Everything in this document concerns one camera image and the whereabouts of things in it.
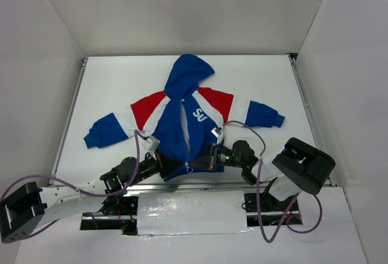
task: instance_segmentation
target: cable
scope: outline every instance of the cable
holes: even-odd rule
[[[47,226],[45,226],[44,228],[41,228],[39,231],[37,231],[37,232],[35,232],[35,233],[33,233],[33,234],[30,234],[30,235],[26,236],[26,237],[24,238],[24,240],[25,240],[25,239],[32,238],[32,237],[34,237],[34,236],[36,236],[36,235],[39,235],[41,232],[44,232],[46,229],[48,229],[49,227],[51,227],[52,225],[54,225],[57,221],[58,221],[58,220],[55,220],[55,221],[49,223],[49,224],[48,224]]]
[[[90,216],[92,217],[93,223],[95,224],[95,228],[98,229],[97,221],[96,221],[96,218],[93,215],[93,213],[92,212],[87,212],[87,214],[90,214]]]
[[[94,196],[94,197],[108,197],[108,196],[116,196],[120,193],[122,193],[123,191],[125,191],[128,187],[131,186],[132,182],[135,180],[136,178],[136,175],[138,173],[138,170],[139,170],[139,159],[140,159],[140,146],[139,146],[139,137],[141,138],[145,138],[143,135],[141,135],[137,130],[135,130],[135,142],[136,142],[136,165],[135,165],[135,170],[133,171],[133,175],[132,175],[132,178],[129,180],[128,184],[125,185],[122,189],[118,190],[118,191],[115,191],[115,192],[112,192],[112,193],[109,193],[109,194],[95,194],[95,193],[91,193],[91,192],[88,192],[88,191],[85,191],[83,189],[78,189],[76,186],[72,185],[71,183],[65,181],[65,180],[62,180],[62,179],[59,179],[59,178],[56,178],[56,177],[53,177],[53,176],[49,176],[49,175],[40,175],[40,174],[35,174],[35,175],[28,175],[28,176],[24,176],[22,178],[19,178],[17,179],[15,182],[13,182],[10,186],[8,186],[8,188],[4,191],[3,195],[1,196],[0,198],[0,201],[3,201],[5,199],[5,196],[8,194],[8,192],[11,190],[12,187],[14,187],[16,184],[18,184],[19,182],[23,181],[23,180],[26,180],[26,179],[31,179],[31,178],[46,178],[46,179],[51,179],[53,181],[57,181],[57,182],[60,182],[62,183],[63,185],[66,185],[74,190],[77,190],[79,191],[80,193],[82,194],[85,194],[85,195],[88,195],[88,196]],[[95,227],[97,227],[97,222],[96,222],[96,219],[94,218],[94,215],[92,213],[90,213],[92,215],[92,219],[95,223]],[[49,223],[47,226],[45,226],[44,228],[40,229],[38,232],[34,233],[34,234],[31,234],[31,235],[28,235],[25,239],[29,239],[29,238],[32,238],[38,234],[40,234],[41,232],[45,231],[46,229],[48,229],[49,227],[51,227],[52,225],[54,225],[58,220],[55,220],[51,223]]]
[[[291,208],[292,208],[292,206],[293,206],[294,202],[296,201],[296,198],[298,197],[299,194],[295,194],[295,196],[292,198],[291,202],[286,207],[286,210],[284,211],[282,217],[280,218],[278,226],[275,229],[275,232],[273,233],[272,237],[270,239],[268,239],[267,235],[266,235],[266,232],[264,231],[263,218],[261,217],[261,207],[260,207],[260,173],[261,173],[261,167],[263,166],[263,160],[262,160],[261,157],[263,156],[263,153],[266,151],[267,145],[266,145],[266,142],[264,141],[264,139],[254,129],[252,129],[250,126],[246,125],[245,123],[242,123],[242,122],[236,121],[236,120],[230,120],[230,121],[227,121],[226,123],[224,123],[223,126],[226,126],[226,125],[228,125],[230,123],[237,123],[237,124],[240,124],[240,125],[248,128],[263,143],[263,150],[260,153],[259,168],[258,168],[257,178],[256,178],[256,202],[257,202],[257,213],[258,213],[258,221],[259,221],[259,227],[260,227],[261,234],[263,235],[263,238],[264,238],[264,240],[267,243],[272,243],[275,240],[275,238],[276,238],[276,236],[277,236],[277,234],[278,234],[278,232],[280,230],[280,227],[283,224],[284,219],[287,217],[288,212],[291,210]],[[293,232],[295,232],[297,234],[308,234],[308,233],[314,231],[319,226],[319,224],[322,221],[323,209],[322,209],[322,204],[321,204],[319,198],[316,195],[313,195],[313,196],[316,199],[316,202],[318,203],[318,206],[319,206],[319,217],[318,217],[318,221],[315,224],[315,226],[313,226],[311,229],[308,229],[306,231],[298,231],[296,229],[291,228],[290,227],[290,220],[292,218],[295,218],[295,217],[298,216],[298,215],[295,214],[295,215],[291,215],[291,216],[287,217],[286,225],[287,225],[289,230],[291,230],[291,231],[293,231]]]

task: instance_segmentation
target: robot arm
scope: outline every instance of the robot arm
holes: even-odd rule
[[[162,178],[168,176],[183,162],[165,156],[156,149],[139,164],[138,173],[132,183],[138,184],[157,173]],[[259,159],[246,141],[239,140],[228,149],[212,143],[208,151],[190,164],[193,168],[212,170],[217,165],[240,168],[241,176],[248,184],[256,183],[252,169]],[[317,194],[335,166],[334,160],[327,154],[315,149],[296,138],[291,138],[285,149],[275,157],[272,163],[286,174],[299,188]],[[112,208],[119,204],[125,194],[109,196],[123,189],[135,171],[136,158],[128,157],[111,171],[77,186],[95,194],[107,194],[106,197],[92,197],[70,187],[39,188],[36,182],[29,182],[0,202],[0,233],[3,243],[23,240],[35,228],[46,223],[82,212],[101,211],[109,215]]]

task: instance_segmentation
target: white table surface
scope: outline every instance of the white table surface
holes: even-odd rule
[[[286,263],[366,264],[342,188],[319,193],[323,219],[310,234],[295,234],[283,226],[266,243],[255,227],[239,234],[122,236],[119,230],[80,231],[81,215],[60,220],[42,234],[22,241],[16,264],[68,263]],[[318,206],[302,193],[298,198],[306,230],[316,223]],[[275,226],[264,227],[272,236]]]
[[[261,128],[267,156],[275,156],[286,141],[297,137],[314,145],[303,102],[287,55],[200,56],[215,74],[200,86],[232,93],[267,104],[286,117],[281,128]],[[87,149],[84,136],[92,124],[138,99],[163,90],[178,56],[91,57],[82,77],[67,135],[59,156],[56,176],[72,183],[92,180],[111,170],[120,161],[136,156],[134,138],[103,149]],[[225,145],[246,139],[256,153],[262,145],[247,129],[229,126]],[[240,183],[241,171],[226,168],[224,173],[187,174],[168,183]],[[154,175],[142,184],[164,184]]]

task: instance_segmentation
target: blue jacket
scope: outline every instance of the blue jacket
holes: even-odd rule
[[[173,65],[164,90],[96,121],[84,138],[87,147],[106,147],[118,143],[132,137],[137,129],[159,139],[159,150],[163,154],[187,162],[190,166],[211,142],[216,142],[211,130],[228,120],[238,120],[251,127],[282,125],[284,116],[269,106],[199,86],[202,80],[213,74],[212,67],[197,56],[180,56]],[[181,125],[182,107],[187,117],[188,147]],[[223,171],[223,166],[214,171],[193,170]],[[187,167],[182,165],[165,181],[187,173]]]

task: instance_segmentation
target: white stripe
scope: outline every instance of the white stripe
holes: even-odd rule
[[[125,134],[129,138],[132,137],[134,135],[133,132],[135,129],[138,129],[132,108],[127,106],[121,110],[114,111],[113,114],[115,115]]]
[[[222,114],[216,110],[197,90],[194,91],[193,97],[198,102],[200,108],[208,115],[217,126],[222,126],[224,119]]]
[[[237,120],[245,123],[248,115],[250,100],[240,97],[233,97],[232,106],[230,107],[228,120]]]
[[[155,108],[155,110],[151,113],[150,117],[148,117],[148,120],[145,122],[143,127],[143,131],[145,132],[145,135],[153,134],[164,112],[164,109],[166,108],[166,105],[169,102],[170,102],[170,98],[167,96],[164,97],[162,101],[160,101],[158,106]]]

